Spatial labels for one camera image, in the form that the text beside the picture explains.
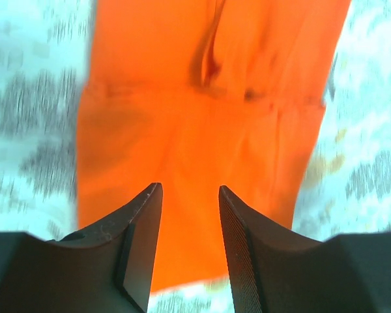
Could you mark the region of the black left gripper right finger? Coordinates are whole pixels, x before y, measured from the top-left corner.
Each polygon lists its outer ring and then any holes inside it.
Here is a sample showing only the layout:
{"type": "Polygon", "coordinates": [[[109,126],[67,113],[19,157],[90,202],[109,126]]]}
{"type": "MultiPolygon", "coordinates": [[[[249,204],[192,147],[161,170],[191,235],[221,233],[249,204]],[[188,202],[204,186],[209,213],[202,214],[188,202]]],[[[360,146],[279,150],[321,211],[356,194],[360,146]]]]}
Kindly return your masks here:
{"type": "Polygon", "coordinates": [[[391,231],[295,233],[219,191],[236,312],[391,312],[391,231]]]}

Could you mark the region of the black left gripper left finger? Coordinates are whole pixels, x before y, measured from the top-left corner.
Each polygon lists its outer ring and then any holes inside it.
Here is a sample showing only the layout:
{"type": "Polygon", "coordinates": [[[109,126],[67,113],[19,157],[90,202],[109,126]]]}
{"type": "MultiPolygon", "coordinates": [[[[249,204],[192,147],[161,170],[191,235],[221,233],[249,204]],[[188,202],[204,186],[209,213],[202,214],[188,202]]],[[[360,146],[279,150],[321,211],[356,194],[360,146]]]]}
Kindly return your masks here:
{"type": "Polygon", "coordinates": [[[0,312],[146,312],[162,196],[153,183],[60,241],[0,232],[0,312]]]}

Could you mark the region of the orange t shirt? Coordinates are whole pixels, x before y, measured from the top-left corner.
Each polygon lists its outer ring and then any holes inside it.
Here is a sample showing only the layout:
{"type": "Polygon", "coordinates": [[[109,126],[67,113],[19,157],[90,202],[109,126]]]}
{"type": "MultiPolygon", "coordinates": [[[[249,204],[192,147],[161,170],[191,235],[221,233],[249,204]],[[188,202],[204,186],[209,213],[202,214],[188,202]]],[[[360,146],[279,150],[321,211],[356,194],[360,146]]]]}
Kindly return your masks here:
{"type": "Polygon", "coordinates": [[[348,9],[99,1],[78,111],[80,227],[161,183],[154,292],[227,274],[222,185],[290,228],[348,9]]]}

